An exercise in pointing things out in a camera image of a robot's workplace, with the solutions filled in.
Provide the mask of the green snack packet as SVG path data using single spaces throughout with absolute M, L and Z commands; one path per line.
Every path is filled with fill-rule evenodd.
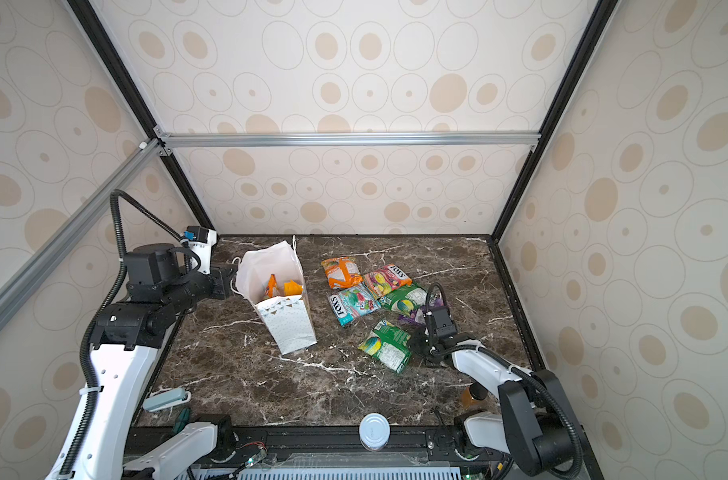
M 411 317 L 425 304 L 427 292 L 418 284 L 402 286 L 379 299 L 382 308 Z

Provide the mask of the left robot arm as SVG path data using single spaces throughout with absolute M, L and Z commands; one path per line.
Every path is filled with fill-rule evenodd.
M 128 250 L 120 207 L 132 205 L 173 237 Z M 220 445 L 222 428 L 195 422 L 142 457 L 125 461 L 135 411 L 168 330 L 203 300 L 233 292 L 235 264 L 215 264 L 213 230 L 179 233 L 127 192 L 110 195 L 120 268 L 87 327 L 79 361 L 86 385 L 52 479 L 174 479 Z

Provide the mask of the pink fruit candy packet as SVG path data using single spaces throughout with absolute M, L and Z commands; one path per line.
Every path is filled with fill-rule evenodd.
M 270 276 L 268 284 L 266 286 L 264 298 L 271 299 L 281 295 L 281 290 L 278 285 L 278 281 L 275 274 Z

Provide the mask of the purple snack packet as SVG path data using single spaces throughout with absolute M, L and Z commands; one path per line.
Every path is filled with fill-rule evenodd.
M 399 319 L 412 326 L 424 327 L 426 325 L 425 315 L 422 309 L 416 309 L 411 311 L 409 314 L 400 315 Z

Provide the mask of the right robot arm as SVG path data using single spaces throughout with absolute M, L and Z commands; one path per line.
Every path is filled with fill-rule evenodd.
M 425 330 L 412 340 L 413 351 L 428 365 L 470 377 L 499 404 L 498 414 L 477 411 L 455 420 L 460 454 L 490 449 L 531 477 L 577 478 L 585 464 L 584 434 L 555 375 L 518 366 L 461 334 L 439 283 L 428 287 L 420 311 Z

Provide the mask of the white paper bag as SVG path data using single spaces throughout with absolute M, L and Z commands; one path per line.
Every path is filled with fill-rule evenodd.
M 267 326 L 281 353 L 306 349 L 317 343 L 305 277 L 296 251 L 297 242 L 282 241 L 271 247 L 245 253 L 238 261 L 234 290 L 245 298 Z M 266 286 L 276 275 L 281 295 L 265 299 Z M 296 281 L 302 295 L 284 296 L 283 284 Z

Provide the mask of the yellow snack bag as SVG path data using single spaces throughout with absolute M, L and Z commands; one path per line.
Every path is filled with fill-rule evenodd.
M 302 295 L 303 292 L 304 292 L 304 286 L 296 281 L 288 281 L 283 284 L 283 295 L 284 296 Z

